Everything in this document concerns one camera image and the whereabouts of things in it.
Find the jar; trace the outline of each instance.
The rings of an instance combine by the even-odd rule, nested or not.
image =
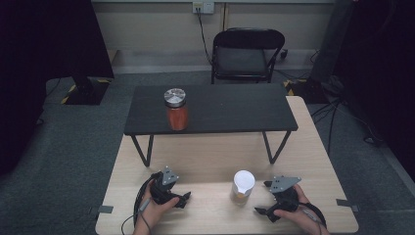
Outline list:
[[[186,93],[180,88],[172,88],[164,93],[167,120],[172,130],[183,130],[188,123]]]

